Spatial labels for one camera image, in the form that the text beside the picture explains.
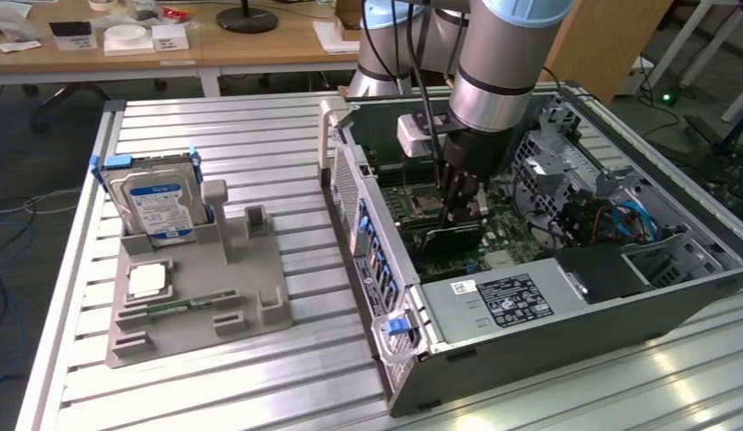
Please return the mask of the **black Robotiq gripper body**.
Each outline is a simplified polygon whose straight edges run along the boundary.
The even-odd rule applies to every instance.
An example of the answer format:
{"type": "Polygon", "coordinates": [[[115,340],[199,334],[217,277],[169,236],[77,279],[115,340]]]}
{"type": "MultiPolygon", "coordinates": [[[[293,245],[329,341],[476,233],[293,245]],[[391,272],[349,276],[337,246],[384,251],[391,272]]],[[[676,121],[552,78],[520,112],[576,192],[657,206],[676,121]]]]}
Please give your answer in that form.
{"type": "Polygon", "coordinates": [[[449,188],[460,174],[485,183],[500,169],[512,140],[512,129],[487,133],[467,128],[449,132],[443,143],[441,187],[449,188]]]}

